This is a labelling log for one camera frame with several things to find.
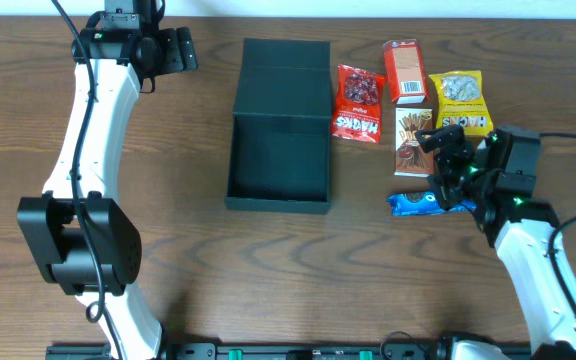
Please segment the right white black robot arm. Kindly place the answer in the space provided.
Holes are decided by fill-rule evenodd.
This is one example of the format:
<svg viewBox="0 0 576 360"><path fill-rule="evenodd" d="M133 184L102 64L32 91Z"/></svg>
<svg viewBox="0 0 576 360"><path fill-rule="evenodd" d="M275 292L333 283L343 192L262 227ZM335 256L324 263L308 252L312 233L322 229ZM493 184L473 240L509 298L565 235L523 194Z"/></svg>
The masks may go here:
<svg viewBox="0 0 576 360"><path fill-rule="evenodd" d="M428 182L439 206L475 204L473 218L505 266L528 328L533 359L576 359L576 278L563 232L576 223L558 219L534 197L543 134L500 126L479 145L451 125L420 130L422 150L437 172Z"/></svg>

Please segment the yellow Hacks candy bag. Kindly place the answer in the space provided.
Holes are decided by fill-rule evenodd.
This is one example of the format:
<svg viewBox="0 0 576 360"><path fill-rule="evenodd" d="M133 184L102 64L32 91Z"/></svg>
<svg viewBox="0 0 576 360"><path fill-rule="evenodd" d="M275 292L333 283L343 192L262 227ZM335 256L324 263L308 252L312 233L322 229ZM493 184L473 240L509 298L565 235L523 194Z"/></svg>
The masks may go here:
<svg viewBox="0 0 576 360"><path fill-rule="evenodd" d="M458 125L468 137L483 137L494 129L479 70L431 74L430 79L438 98L437 128Z"/></svg>

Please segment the black gift box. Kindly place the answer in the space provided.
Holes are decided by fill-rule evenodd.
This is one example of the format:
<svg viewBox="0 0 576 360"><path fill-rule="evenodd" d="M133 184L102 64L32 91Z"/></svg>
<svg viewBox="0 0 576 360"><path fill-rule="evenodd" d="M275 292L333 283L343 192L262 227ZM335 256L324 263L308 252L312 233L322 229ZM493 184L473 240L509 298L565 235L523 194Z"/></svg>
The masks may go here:
<svg viewBox="0 0 576 360"><path fill-rule="evenodd" d="M332 112L329 42L245 39L226 207L327 213Z"/></svg>

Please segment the red Hacks candy bag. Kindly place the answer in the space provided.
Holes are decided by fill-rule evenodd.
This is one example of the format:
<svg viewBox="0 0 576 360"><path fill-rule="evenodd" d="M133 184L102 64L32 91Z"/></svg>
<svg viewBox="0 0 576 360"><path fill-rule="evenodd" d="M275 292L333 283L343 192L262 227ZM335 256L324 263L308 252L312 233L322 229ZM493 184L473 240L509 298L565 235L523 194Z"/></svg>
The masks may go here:
<svg viewBox="0 0 576 360"><path fill-rule="evenodd" d="M382 132L382 96L386 77L340 64L331 122L333 137L378 144Z"/></svg>

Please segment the blue Oreo cookie pack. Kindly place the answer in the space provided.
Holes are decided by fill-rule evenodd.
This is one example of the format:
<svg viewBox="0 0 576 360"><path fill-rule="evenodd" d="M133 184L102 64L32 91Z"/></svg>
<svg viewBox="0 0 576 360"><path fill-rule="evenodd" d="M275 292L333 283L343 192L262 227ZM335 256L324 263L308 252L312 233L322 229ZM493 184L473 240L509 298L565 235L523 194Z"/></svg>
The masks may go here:
<svg viewBox="0 0 576 360"><path fill-rule="evenodd" d="M391 213L396 217L403 216L431 216L449 212L473 212L476 204L472 201L464 200L449 210L440 207L436 196L430 191L397 193L387 199L391 207Z"/></svg>

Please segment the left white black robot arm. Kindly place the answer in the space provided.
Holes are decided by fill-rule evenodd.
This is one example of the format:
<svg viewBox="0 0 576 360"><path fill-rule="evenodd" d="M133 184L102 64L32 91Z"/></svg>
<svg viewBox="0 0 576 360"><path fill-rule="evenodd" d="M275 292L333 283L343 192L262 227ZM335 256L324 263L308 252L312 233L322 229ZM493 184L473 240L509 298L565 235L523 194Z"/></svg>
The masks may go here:
<svg viewBox="0 0 576 360"><path fill-rule="evenodd" d="M75 93L57 162L40 195L21 198L17 222L45 282L102 328L104 359L173 359L137 277L142 242L119 205L119 167L143 85L195 70L188 28L163 29L164 0L107 1L73 35Z"/></svg>

